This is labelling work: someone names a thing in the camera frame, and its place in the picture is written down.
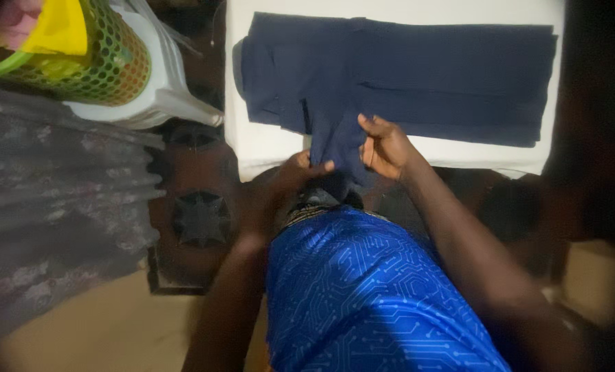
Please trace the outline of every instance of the plastic chair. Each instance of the plastic chair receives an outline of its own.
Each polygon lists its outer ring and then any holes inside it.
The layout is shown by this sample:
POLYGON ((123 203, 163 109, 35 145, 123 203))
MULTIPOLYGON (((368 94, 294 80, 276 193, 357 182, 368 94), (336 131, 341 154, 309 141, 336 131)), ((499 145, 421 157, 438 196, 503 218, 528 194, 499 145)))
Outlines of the plastic chair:
POLYGON ((138 13, 112 6, 146 44, 152 57, 152 74, 146 88, 130 103, 107 107, 64 102, 73 112, 92 121, 109 122, 129 129, 147 129, 172 117, 219 126, 223 113, 188 92, 179 47, 145 1, 131 5, 138 13))

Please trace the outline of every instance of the white cloth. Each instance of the white cloth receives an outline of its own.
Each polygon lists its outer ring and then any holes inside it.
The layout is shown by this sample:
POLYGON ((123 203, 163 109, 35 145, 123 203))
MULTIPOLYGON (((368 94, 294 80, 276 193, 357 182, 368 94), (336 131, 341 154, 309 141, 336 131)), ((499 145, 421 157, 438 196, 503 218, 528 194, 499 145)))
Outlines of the white cloth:
POLYGON ((551 150, 555 120, 564 0, 228 0, 225 64, 225 139, 239 160, 241 181, 281 164, 310 147, 309 136, 279 126, 250 123, 246 102, 234 82, 232 49, 244 38, 255 11, 316 17, 366 17, 403 24, 548 24, 558 35, 548 101, 542 117, 541 140, 534 148, 472 144, 410 136, 430 164, 439 167, 489 168, 511 178, 541 174, 551 150))

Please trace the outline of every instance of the beige floor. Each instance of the beige floor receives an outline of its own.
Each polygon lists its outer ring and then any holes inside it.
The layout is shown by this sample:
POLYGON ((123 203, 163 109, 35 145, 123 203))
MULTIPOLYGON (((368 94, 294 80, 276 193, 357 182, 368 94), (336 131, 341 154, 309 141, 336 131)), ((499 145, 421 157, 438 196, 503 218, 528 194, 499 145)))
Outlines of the beige floor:
MULTIPOLYGON (((70 299, 1 343, 14 372, 179 371, 202 297, 152 296, 139 271, 70 299)), ((265 307, 246 370, 263 364, 265 307)))

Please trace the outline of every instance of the plastic basket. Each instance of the plastic basket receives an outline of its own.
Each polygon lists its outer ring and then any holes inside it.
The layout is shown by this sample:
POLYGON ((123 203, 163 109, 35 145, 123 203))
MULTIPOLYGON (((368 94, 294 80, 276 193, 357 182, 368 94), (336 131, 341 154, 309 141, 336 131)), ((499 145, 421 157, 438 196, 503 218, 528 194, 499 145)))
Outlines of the plastic basket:
POLYGON ((147 47, 107 0, 80 4, 87 27, 86 55, 16 52, 0 62, 0 78, 66 101, 106 106, 132 101, 151 75, 147 47))

